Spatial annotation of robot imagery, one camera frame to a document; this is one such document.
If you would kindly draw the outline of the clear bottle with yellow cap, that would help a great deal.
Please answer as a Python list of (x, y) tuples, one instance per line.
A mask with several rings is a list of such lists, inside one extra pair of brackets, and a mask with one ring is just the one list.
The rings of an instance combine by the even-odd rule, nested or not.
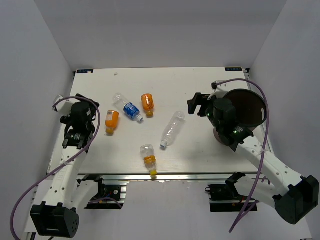
[(145, 168), (149, 172), (150, 177), (155, 180), (158, 173), (154, 147), (151, 144), (141, 146), (140, 155), (143, 158)]

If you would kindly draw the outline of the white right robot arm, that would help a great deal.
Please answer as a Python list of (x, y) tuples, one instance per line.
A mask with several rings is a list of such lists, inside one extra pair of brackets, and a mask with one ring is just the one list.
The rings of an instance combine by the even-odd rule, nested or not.
[(207, 117), (216, 139), (244, 157), (270, 181), (255, 183), (236, 172), (225, 182), (226, 195), (236, 200), (248, 196), (274, 208), (291, 225), (297, 224), (319, 204), (319, 182), (312, 175), (304, 177), (290, 169), (274, 154), (263, 150), (253, 130), (267, 120), (267, 105), (258, 94), (244, 89), (232, 90), (222, 98), (197, 92), (187, 101), (188, 113)]

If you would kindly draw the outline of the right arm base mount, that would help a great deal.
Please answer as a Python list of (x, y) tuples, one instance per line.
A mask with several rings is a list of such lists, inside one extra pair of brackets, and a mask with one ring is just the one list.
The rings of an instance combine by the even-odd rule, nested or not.
[(211, 213), (239, 213), (244, 206), (247, 196), (239, 195), (236, 189), (229, 184), (235, 183), (244, 173), (236, 172), (222, 183), (212, 183), (205, 188), (209, 196)]

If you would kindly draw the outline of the large clear plastic bottle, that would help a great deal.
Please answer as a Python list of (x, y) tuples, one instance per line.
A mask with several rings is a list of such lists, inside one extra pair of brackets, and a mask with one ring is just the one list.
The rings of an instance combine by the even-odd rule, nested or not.
[(182, 111), (176, 111), (172, 116), (170, 122), (166, 126), (165, 130), (163, 131), (160, 147), (165, 150), (168, 146), (172, 145), (181, 129), (185, 123), (185, 114)]

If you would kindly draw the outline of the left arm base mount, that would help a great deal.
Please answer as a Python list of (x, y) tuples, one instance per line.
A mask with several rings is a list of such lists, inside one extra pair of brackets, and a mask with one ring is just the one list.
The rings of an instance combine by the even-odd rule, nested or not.
[(77, 180), (77, 190), (82, 182), (95, 182), (95, 195), (90, 199), (93, 203), (88, 203), (85, 209), (89, 210), (120, 210), (124, 205), (127, 193), (127, 182), (106, 180), (99, 174), (87, 174)]

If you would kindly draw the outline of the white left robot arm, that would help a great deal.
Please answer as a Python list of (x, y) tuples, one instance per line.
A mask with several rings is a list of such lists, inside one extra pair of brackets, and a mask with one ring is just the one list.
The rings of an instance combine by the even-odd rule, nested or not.
[(101, 119), (99, 103), (76, 94), (58, 98), (53, 109), (62, 114), (65, 126), (59, 166), (53, 170), (53, 181), (40, 204), (34, 204), (30, 217), (40, 236), (72, 239), (79, 228), (79, 212), (93, 197), (105, 196), (106, 187), (99, 182), (83, 182), (77, 177), (87, 158), (89, 147), (99, 131), (95, 120)]

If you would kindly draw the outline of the orange bottle with barcode label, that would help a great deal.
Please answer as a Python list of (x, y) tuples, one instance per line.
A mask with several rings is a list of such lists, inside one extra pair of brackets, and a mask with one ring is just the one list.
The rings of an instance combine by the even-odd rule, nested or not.
[(105, 118), (105, 132), (107, 135), (113, 135), (119, 122), (119, 112), (108, 110)]

